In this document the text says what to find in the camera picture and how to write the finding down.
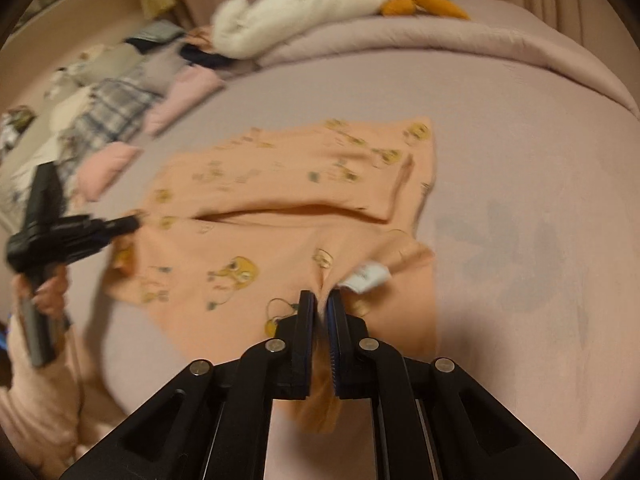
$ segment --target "human hand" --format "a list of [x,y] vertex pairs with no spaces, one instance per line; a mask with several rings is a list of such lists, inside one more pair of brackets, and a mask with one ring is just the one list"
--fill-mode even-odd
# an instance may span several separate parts
[[24,274],[15,276],[12,285],[18,300],[31,298],[36,308],[45,316],[62,318],[65,311],[64,295],[69,288],[65,265],[56,266],[53,277],[40,286],[35,296],[32,295],[31,285]]

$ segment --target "silver screw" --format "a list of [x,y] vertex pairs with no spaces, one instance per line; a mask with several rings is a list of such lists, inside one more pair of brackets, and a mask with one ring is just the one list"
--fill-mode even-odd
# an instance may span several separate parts
[[451,359],[447,359],[446,357],[443,357],[436,361],[436,368],[439,371],[448,374],[449,372],[452,372],[453,370],[456,369],[456,365]]
[[191,366],[189,367],[189,371],[193,375],[208,374],[210,370],[211,370],[211,365],[203,360],[194,361],[193,363],[191,363]]
[[371,337],[366,337],[364,339],[361,339],[358,344],[360,345],[360,348],[362,348],[363,350],[369,350],[369,351],[377,350],[378,347],[380,346],[380,343]]
[[282,339],[269,339],[264,347],[269,352],[282,352],[287,347],[287,344]]

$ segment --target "pink folded cloth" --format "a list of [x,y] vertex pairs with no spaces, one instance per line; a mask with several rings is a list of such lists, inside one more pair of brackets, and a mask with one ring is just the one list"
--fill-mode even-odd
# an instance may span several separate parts
[[183,68],[166,99],[146,112],[142,130],[156,136],[222,86],[222,79],[209,68],[199,65]]
[[78,169],[78,189],[85,200],[97,202],[116,177],[142,150],[124,142],[107,144]]

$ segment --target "bed sheet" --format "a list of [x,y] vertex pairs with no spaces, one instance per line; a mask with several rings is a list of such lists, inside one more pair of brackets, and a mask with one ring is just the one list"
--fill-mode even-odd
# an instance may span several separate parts
[[[433,120],[437,176],[417,236],[436,252],[450,356],[578,473],[599,480],[640,418],[640,123],[620,104],[518,62],[383,50],[241,78],[149,144],[97,204],[133,208],[166,158],[252,126]],[[106,255],[75,264],[70,311],[128,411],[186,363],[135,307],[97,292]],[[274,410],[267,479],[373,479],[366,404],[337,433]]]

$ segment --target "white clothing tag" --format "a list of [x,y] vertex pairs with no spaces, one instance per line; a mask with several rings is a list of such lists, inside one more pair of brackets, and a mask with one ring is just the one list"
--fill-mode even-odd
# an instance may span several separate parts
[[378,262],[365,262],[346,280],[338,283],[338,286],[349,288],[356,294],[364,294],[382,285],[389,278],[391,273],[384,265]]

